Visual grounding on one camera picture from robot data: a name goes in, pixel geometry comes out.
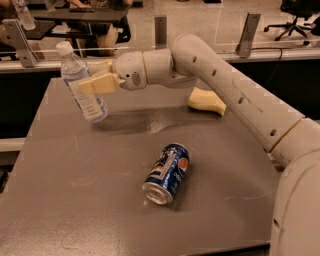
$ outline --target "sponge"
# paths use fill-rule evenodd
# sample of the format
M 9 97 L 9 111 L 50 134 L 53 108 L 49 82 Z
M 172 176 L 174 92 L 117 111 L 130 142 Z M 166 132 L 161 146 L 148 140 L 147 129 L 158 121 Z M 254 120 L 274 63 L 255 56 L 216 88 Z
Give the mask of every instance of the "sponge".
M 213 91 L 206 91 L 194 87 L 188 105 L 191 108 L 205 111 L 217 112 L 221 116 L 226 111 L 226 104 Z

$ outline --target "table surface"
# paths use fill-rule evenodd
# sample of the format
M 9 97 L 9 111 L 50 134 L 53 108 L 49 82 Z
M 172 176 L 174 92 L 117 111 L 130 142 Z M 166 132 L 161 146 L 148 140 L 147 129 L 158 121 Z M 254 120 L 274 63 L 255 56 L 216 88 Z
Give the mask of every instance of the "table surface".
M 77 13 L 69 9 L 57 9 L 34 15 L 35 20 L 51 20 L 65 22 L 115 23 L 126 16 L 128 11 L 114 11 L 107 8 L 94 8 L 95 12 Z
M 232 112 L 188 108 L 191 91 L 119 89 L 92 125 L 51 80 L 0 198 L 0 255 L 170 256 L 269 241 L 279 175 Z M 158 206 L 142 184 L 172 142 L 191 163 L 173 203 Z

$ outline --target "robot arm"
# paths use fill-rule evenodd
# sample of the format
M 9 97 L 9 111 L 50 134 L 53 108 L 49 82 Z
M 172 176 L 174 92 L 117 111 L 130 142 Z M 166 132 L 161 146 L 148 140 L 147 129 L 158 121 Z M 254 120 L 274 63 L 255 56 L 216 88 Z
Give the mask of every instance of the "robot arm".
M 170 50 L 120 56 L 124 89 L 204 81 L 268 153 L 286 167 L 273 214 L 271 255 L 320 255 L 320 126 L 222 60 L 200 38 L 179 36 Z

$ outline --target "office chair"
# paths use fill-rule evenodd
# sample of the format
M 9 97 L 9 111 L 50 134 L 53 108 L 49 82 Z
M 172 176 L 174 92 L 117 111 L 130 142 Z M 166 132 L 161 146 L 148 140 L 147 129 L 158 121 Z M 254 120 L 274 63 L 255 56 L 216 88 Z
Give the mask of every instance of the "office chair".
M 274 24 L 268 25 L 264 28 L 264 32 L 268 32 L 269 28 L 285 28 L 285 31 L 275 38 L 275 41 L 288 34 L 291 36 L 293 31 L 297 31 L 299 34 L 307 38 L 307 34 L 304 30 L 311 30 L 310 27 L 297 25 L 299 18 L 308 20 L 313 14 L 320 11 L 320 0 L 283 0 L 280 10 L 292 14 L 295 18 L 293 22 L 287 22 L 286 24 Z
M 0 42 L 0 60 L 1 57 L 9 56 L 11 60 L 17 60 L 16 49 L 10 45 Z

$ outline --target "soda can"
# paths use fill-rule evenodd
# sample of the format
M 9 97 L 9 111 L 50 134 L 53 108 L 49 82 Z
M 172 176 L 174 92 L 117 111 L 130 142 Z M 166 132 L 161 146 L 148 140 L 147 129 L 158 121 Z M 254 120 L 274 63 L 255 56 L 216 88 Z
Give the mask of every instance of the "soda can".
M 188 165 L 189 152 L 184 146 L 166 146 L 142 186 L 146 196 L 156 204 L 171 203 Z

